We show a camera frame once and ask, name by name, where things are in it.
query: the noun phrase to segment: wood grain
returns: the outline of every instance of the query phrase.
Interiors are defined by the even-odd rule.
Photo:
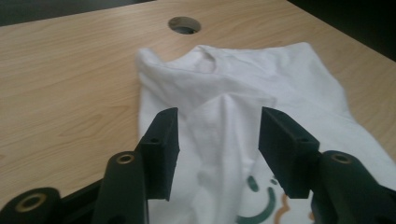
[[[176,16],[195,35],[167,27]],[[28,189],[67,195],[102,177],[137,142],[134,57],[196,45],[262,49],[308,42],[350,109],[396,160],[396,64],[284,0],[159,0],[0,28],[0,205]]]

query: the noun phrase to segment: wrinkled fabric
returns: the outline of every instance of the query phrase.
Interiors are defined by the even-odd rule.
[[[313,223],[310,199],[288,199],[258,150],[262,106],[289,114],[321,152],[354,155],[380,184],[396,188],[395,163],[352,118],[343,88],[306,43],[197,46],[169,63],[141,49],[136,65],[140,135],[158,112],[178,107],[171,200],[149,201],[152,224]]]

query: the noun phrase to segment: printed graphic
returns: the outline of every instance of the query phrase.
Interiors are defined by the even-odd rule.
[[[277,184],[275,180],[272,179],[271,183]],[[253,176],[250,176],[247,179],[247,184],[249,188],[253,192],[259,192],[260,188],[259,185],[257,184],[256,180],[254,179]],[[265,206],[264,210],[260,212],[257,216],[254,217],[240,217],[236,219],[236,223],[238,224],[260,224],[264,222],[269,216],[271,216],[275,210],[276,207],[276,195],[274,192],[274,189],[269,187],[267,188],[267,193],[268,193],[268,204]]]

